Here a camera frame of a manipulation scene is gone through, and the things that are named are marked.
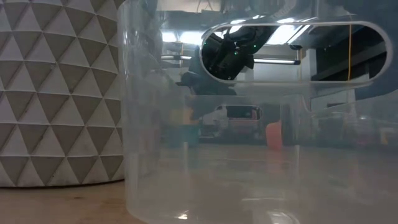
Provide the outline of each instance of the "floor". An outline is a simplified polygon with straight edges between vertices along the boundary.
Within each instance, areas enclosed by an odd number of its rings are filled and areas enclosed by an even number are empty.
[[[0,189],[1,223],[141,224],[128,214],[124,182],[64,189]]]

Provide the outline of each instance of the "transparent container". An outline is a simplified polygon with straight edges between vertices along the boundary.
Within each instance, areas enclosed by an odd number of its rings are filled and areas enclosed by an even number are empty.
[[[125,1],[118,36],[129,212],[170,224],[395,223],[397,5]],[[298,81],[228,83],[203,70],[202,92],[180,84],[197,63],[190,46],[203,48],[215,27],[286,18],[367,24],[385,40],[385,63],[365,82],[304,80],[310,74],[301,69]],[[337,96],[344,100],[325,103]]]

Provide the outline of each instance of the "wooden floor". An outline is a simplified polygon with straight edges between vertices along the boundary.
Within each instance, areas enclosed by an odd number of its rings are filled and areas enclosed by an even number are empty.
[[[143,223],[127,212],[124,203],[124,182],[65,189],[0,189],[0,223]]]

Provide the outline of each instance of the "orange object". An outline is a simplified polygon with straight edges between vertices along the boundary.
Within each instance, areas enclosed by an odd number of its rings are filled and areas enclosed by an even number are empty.
[[[280,121],[267,125],[266,138],[269,149],[282,150],[282,123]]]

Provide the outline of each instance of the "geometric patterned column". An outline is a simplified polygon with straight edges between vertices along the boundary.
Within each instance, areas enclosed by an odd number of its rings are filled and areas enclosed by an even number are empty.
[[[0,0],[0,187],[124,178],[123,0]]]

